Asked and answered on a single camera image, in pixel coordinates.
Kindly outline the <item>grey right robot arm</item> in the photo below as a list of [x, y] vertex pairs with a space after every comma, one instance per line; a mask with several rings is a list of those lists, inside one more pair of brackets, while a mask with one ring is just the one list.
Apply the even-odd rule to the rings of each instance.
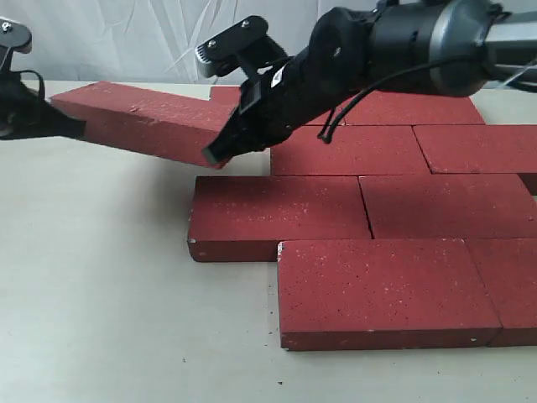
[[380, 1], [369, 11], [335, 7], [308, 45], [288, 55], [252, 15], [198, 45], [205, 77], [241, 70], [239, 103], [203, 151], [211, 165], [286, 141], [325, 116], [329, 144], [339, 123], [375, 91], [468, 97], [490, 81], [536, 89], [536, 15], [492, 1]]

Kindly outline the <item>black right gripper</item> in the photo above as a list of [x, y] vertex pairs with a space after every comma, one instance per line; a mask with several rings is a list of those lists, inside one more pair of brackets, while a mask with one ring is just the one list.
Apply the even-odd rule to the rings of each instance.
[[217, 137], [203, 150], [208, 165], [224, 165], [239, 155], [286, 141], [310, 120], [329, 112], [319, 138], [329, 143], [345, 113], [338, 106], [367, 78], [362, 49], [306, 48], [266, 72], [242, 91], [241, 103]]

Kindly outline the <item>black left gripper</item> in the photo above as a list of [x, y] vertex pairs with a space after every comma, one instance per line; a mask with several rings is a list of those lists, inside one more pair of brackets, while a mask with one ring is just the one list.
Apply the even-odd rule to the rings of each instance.
[[82, 139], [86, 121], [73, 118], [47, 103], [44, 79], [39, 73], [34, 73], [37, 90], [26, 86], [22, 75], [1, 74], [1, 140]]

